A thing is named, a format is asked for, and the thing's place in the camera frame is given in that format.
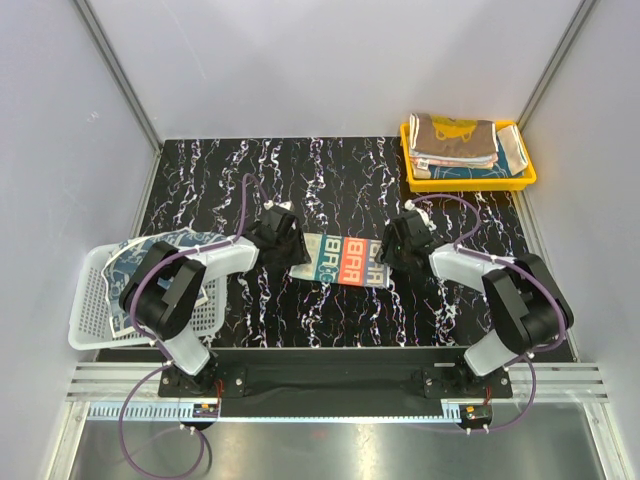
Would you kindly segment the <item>pink white rabbit towel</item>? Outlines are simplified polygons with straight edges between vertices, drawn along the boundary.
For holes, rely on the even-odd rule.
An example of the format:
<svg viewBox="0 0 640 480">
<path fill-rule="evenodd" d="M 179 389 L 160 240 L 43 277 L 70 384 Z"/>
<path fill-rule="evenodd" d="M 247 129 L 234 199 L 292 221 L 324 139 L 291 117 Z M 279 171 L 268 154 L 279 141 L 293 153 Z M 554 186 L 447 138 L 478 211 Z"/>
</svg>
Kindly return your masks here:
<svg viewBox="0 0 640 480">
<path fill-rule="evenodd" d="M 481 157 L 438 157 L 425 154 L 411 155 L 411 163 L 419 169 L 427 170 L 430 167 L 453 167 L 469 169 L 491 169 L 498 161 L 498 154 Z"/>
</svg>

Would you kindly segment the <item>blue white patterned towel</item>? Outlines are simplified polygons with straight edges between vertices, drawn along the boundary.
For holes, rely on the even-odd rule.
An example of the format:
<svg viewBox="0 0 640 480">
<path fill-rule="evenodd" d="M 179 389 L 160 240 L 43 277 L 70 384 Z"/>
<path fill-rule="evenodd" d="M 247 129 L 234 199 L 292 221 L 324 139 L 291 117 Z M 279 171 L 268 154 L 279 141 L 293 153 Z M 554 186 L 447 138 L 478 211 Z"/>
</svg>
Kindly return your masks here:
<svg viewBox="0 0 640 480">
<path fill-rule="evenodd" d="M 125 313 L 119 305 L 119 299 L 135 270 L 155 242 L 164 241 L 183 250 L 223 240 L 225 237 L 218 233 L 196 232 L 190 228 L 182 228 L 122 242 L 111 253 L 101 271 L 106 284 L 106 299 L 109 303 L 112 335 L 118 339 L 136 334 L 129 314 Z M 213 336 L 222 327 L 225 312 L 226 282 L 218 279 L 203 283 L 190 324 L 198 336 Z"/>
</svg>

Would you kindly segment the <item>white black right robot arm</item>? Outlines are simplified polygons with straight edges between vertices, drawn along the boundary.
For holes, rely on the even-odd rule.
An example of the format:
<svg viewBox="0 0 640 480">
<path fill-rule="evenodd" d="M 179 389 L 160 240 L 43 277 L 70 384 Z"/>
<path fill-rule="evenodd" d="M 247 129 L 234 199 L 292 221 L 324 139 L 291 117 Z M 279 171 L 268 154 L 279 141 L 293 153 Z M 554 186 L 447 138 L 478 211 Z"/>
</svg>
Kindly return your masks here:
<svg viewBox="0 0 640 480">
<path fill-rule="evenodd" d="M 420 209 L 403 212 L 384 229 L 376 260 L 394 271 L 431 276 L 480 292 L 493 327 L 466 349 L 454 384 L 476 396 L 496 370 L 530 353 L 554 349 L 574 324 L 574 315 L 547 265 L 535 254 L 492 256 L 436 239 Z"/>
</svg>

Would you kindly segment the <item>striped rabbit text towel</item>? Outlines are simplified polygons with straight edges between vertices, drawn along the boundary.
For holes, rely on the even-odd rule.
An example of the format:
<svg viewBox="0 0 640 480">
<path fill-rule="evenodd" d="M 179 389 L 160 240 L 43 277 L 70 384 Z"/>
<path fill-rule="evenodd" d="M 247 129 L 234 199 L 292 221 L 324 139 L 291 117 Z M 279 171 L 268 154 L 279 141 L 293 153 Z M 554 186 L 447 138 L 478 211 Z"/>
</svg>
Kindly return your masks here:
<svg viewBox="0 0 640 480">
<path fill-rule="evenodd" d="M 376 261 L 380 240 L 305 233 L 311 261 L 289 271 L 292 278 L 354 287 L 388 289 L 391 269 Z"/>
</svg>

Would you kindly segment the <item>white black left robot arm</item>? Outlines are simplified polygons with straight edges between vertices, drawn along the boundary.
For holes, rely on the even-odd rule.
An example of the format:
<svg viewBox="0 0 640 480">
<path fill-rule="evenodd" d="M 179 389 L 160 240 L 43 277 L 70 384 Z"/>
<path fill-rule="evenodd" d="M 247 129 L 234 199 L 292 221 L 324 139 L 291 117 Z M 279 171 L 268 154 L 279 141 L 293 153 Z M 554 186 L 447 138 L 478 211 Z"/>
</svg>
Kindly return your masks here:
<svg viewBox="0 0 640 480">
<path fill-rule="evenodd" d="M 215 361 L 199 341 L 190 320 L 201 287 L 256 267 L 287 269 L 310 262 L 301 220 L 290 201 L 264 204 L 259 220 L 240 235 L 180 249 L 165 241 L 151 244 L 119 297 L 131 321 L 149 332 L 181 384 L 196 396 L 215 386 Z"/>
</svg>

